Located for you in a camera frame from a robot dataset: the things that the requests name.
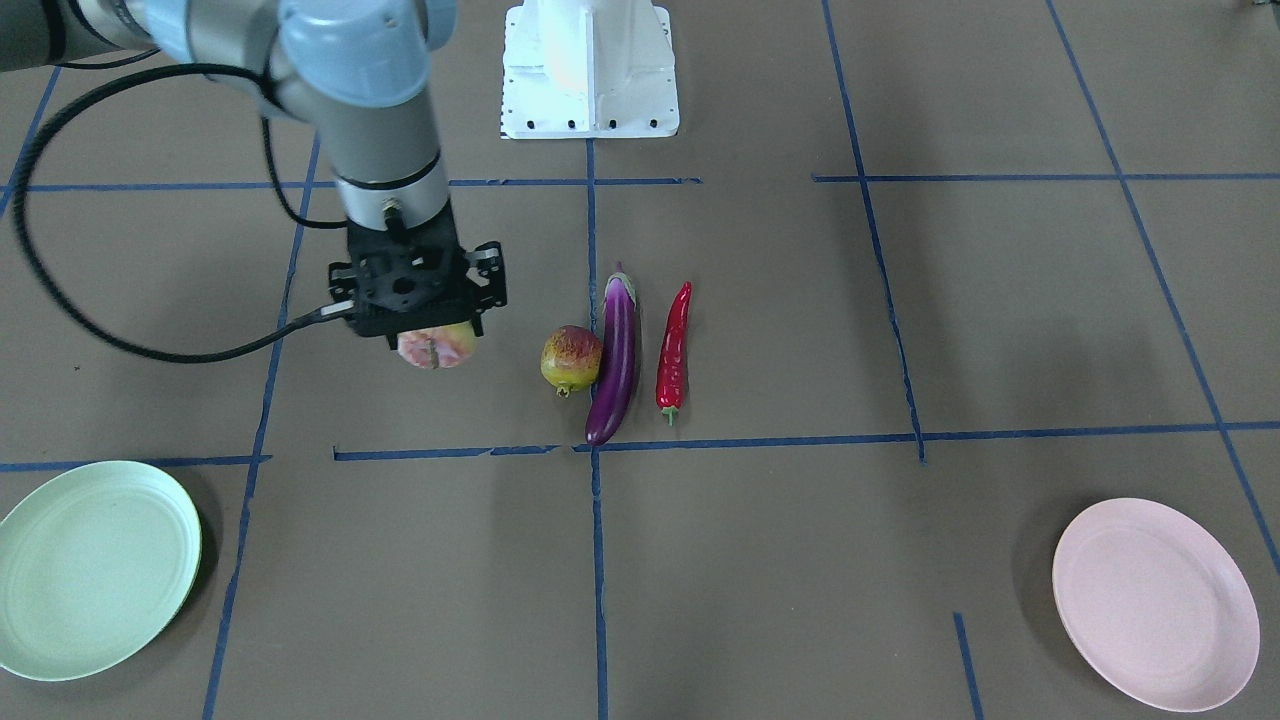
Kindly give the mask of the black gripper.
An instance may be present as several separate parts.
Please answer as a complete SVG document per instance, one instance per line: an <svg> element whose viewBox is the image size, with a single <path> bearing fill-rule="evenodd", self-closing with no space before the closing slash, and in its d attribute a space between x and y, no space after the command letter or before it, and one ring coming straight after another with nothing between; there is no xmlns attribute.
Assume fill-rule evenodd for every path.
<svg viewBox="0 0 1280 720"><path fill-rule="evenodd" d="M443 208L417 225L392 209L380 229L346 222L344 263L328 268L328 314L365 338L463 324L481 336L483 314L508 302L499 242L467 251L454 211Z"/></svg>

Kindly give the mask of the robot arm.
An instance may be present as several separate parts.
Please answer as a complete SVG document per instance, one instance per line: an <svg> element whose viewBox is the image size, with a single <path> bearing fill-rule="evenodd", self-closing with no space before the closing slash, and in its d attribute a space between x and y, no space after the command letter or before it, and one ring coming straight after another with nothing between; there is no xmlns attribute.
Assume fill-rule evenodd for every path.
<svg viewBox="0 0 1280 720"><path fill-rule="evenodd" d="M70 67L108 53L161 53L165 67L113 79L46 120L15 163L12 220L42 291L83 331L140 357L209 364L241 357L300 329L342 320L383 337L411 363L443 347L458 356L483 315L507 302L498 242L462 249L429 90L431 54L451 38L453 1L5 1L3 70ZM202 76L247 94L260 111L264 158L282 193L270 122L311 126L326 146L348 258L328 270L326 306L239 347L169 354L92 322L55 282L29 233L27 196L44 151L93 105L161 79Z"/></svg>

